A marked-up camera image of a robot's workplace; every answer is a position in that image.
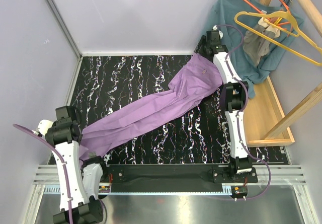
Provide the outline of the purple trousers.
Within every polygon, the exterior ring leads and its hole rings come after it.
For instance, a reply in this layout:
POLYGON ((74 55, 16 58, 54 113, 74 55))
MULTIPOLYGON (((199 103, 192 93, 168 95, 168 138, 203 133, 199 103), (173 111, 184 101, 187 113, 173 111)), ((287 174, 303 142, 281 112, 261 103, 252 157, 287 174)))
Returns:
POLYGON ((83 129, 79 157, 110 164, 206 164, 212 138, 201 127, 200 103, 222 84, 217 67, 198 54, 166 91, 144 96, 83 129))

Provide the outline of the yellow plastic hanger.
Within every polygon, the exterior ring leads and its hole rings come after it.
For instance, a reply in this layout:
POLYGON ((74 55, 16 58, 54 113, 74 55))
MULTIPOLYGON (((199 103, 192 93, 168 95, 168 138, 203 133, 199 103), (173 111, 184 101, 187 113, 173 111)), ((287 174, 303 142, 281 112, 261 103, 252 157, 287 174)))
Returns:
POLYGON ((273 12, 271 14, 261 14, 261 13, 251 13, 251 12, 245 12, 245 11, 241 11, 241 12, 238 12, 235 17, 234 17, 234 21, 244 27, 245 29, 253 32, 254 34, 264 38, 265 40, 281 47, 282 49, 284 50, 287 50, 289 52, 291 52, 292 54, 296 55, 297 57, 299 58, 302 58, 316 66, 321 66, 321 62, 317 62, 316 60, 313 60, 312 58, 309 58, 291 48, 289 48, 288 46, 285 46, 284 44, 266 36, 265 34, 257 31, 257 30, 254 30, 252 27, 244 24, 243 22, 241 22, 238 18, 239 16, 250 16, 250 17, 258 17, 258 18, 263 18, 263 21, 264 23, 267 23, 269 26, 271 26, 272 28, 275 28, 277 30, 279 30, 280 32, 284 32, 286 33, 287 35, 291 35, 293 37, 301 37, 303 38, 309 45, 311 45, 314 49, 316 49, 320 54, 321 54, 321 47, 318 47, 318 45, 313 41, 311 40, 304 32, 302 32, 298 26, 298 23, 297 23, 297 20, 292 16, 292 14, 289 12, 289 11, 276 11, 276 12, 273 12), (289 22, 289 24, 292 26, 293 30, 296 32, 296 34, 292 33, 292 31, 287 31, 286 29, 278 26, 278 25, 275 25, 273 23, 271 23, 268 19, 269 18, 274 18, 274 17, 277 17, 277 18, 282 18, 282 19, 285 19, 287 22, 289 22))

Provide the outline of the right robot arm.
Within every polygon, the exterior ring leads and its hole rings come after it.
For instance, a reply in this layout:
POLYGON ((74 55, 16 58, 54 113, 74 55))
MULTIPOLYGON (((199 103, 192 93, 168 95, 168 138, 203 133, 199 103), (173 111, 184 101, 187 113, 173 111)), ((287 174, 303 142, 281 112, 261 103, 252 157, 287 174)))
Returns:
POLYGON ((252 171, 252 160, 247 151, 244 128, 244 109, 248 102, 248 84, 236 73, 222 44, 223 33, 217 27, 202 36, 195 52, 211 60, 223 81, 223 111, 226 115, 231 145, 230 162, 224 175, 234 182, 243 182, 252 171))

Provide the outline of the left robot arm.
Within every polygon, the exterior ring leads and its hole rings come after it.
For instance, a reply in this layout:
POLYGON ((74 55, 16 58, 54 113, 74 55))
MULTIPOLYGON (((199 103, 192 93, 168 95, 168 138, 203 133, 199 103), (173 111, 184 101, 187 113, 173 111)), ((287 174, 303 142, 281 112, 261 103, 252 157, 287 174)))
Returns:
POLYGON ((38 132, 50 146, 55 157, 60 184, 60 212, 54 223, 100 223, 104 208, 99 200, 100 182, 108 178, 109 170, 101 157, 81 162, 78 126, 79 116, 73 106, 56 108, 57 120, 42 120, 38 132))

